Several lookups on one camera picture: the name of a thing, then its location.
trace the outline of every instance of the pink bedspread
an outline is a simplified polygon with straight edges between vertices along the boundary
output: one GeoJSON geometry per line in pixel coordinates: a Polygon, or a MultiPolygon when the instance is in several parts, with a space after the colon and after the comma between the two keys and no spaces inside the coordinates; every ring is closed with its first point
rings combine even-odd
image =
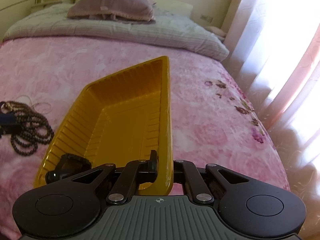
{"type": "MultiPolygon", "coordinates": [[[[82,37],[25,38],[0,48],[1,100],[29,96],[46,101],[56,130],[82,88],[129,66],[170,58],[173,157],[198,167],[218,163],[234,171],[289,189],[279,156],[251,104],[223,66],[178,49],[82,37]]],[[[47,146],[31,157],[17,155],[9,137],[0,139],[0,231],[20,236],[12,205],[32,188],[47,146]]],[[[173,193],[179,193],[174,187],[173,193]]]]}

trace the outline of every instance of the white string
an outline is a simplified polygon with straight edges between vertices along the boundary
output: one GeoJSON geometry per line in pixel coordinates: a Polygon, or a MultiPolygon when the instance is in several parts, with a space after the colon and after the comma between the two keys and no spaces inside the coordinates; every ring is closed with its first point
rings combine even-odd
{"type": "Polygon", "coordinates": [[[37,102],[35,102],[35,103],[33,104],[31,98],[30,98],[29,96],[27,96],[27,95],[20,95],[20,96],[18,96],[18,97],[15,99],[15,101],[18,101],[18,102],[27,104],[28,106],[30,106],[30,107],[31,107],[34,111],[36,111],[36,112],[38,112],[38,111],[36,110],[36,106],[39,106],[39,105],[41,105],[41,104],[48,105],[48,106],[49,106],[49,110],[48,110],[48,111],[43,111],[43,112],[40,113],[40,114],[48,114],[48,113],[50,113],[50,112],[52,111],[52,105],[51,105],[49,102],[46,102],[46,101],[37,101],[37,102]],[[27,99],[29,100],[29,103],[19,101],[19,99],[21,99],[21,98],[27,98],[27,99]]]}

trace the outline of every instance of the crosshair marking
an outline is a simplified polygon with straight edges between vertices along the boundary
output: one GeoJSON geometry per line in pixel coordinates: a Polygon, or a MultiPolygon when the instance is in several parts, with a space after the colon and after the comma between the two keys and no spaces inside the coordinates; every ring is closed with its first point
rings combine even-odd
{"type": "Polygon", "coordinates": [[[165,201],[163,198],[157,198],[156,201],[160,204],[162,203],[163,201],[165,201]]]}

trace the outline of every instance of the metal pin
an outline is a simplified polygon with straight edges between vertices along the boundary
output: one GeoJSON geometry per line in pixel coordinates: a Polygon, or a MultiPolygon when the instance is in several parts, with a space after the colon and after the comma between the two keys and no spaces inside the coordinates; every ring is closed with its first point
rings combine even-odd
{"type": "Polygon", "coordinates": [[[122,194],[119,194],[119,193],[114,193],[114,194],[111,194],[109,197],[109,200],[111,201],[121,201],[124,199],[124,196],[122,194]]]}
{"type": "Polygon", "coordinates": [[[206,202],[212,200],[212,197],[209,194],[201,193],[196,196],[196,199],[201,202],[206,202]]]}

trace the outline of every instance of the wall outlet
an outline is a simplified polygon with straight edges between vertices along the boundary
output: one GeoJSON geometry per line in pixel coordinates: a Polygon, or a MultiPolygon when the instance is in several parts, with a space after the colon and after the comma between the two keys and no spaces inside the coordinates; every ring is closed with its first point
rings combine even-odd
{"type": "Polygon", "coordinates": [[[204,20],[204,21],[206,21],[206,22],[211,23],[212,20],[213,20],[213,17],[211,17],[211,16],[209,16],[209,15],[201,14],[200,19],[201,19],[201,20],[204,20]]]}
{"type": "Polygon", "coordinates": [[[208,16],[207,16],[207,15],[204,15],[204,14],[202,14],[202,15],[200,16],[200,19],[201,19],[201,20],[204,20],[204,21],[206,21],[207,18],[208,18],[208,16]]]}

